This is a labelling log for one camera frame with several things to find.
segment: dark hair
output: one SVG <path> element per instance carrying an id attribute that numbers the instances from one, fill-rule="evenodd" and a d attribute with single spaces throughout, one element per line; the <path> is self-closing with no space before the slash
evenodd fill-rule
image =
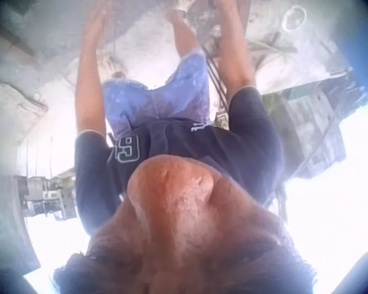
<path id="1" fill-rule="evenodd" d="M 118 284 L 113 275 L 99 270 L 85 270 L 87 263 L 90 261 L 86 257 L 76 254 L 64 268 L 56 270 L 54 278 L 61 294 L 126 293 L 126 285 Z M 291 249 L 274 249 L 252 261 L 246 268 L 245 274 L 240 271 L 228 273 L 227 282 L 222 285 L 219 281 L 209 281 L 207 293 L 313 293 L 315 272 Z"/>

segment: hand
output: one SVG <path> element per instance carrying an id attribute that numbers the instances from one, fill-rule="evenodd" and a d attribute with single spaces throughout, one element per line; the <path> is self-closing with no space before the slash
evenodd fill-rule
<path id="1" fill-rule="evenodd" d="M 83 37 L 84 47 L 91 47 L 96 50 L 100 46 L 111 11 L 111 0 L 101 0 L 99 7 L 94 10 L 92 17 L 86 24 Z"/>

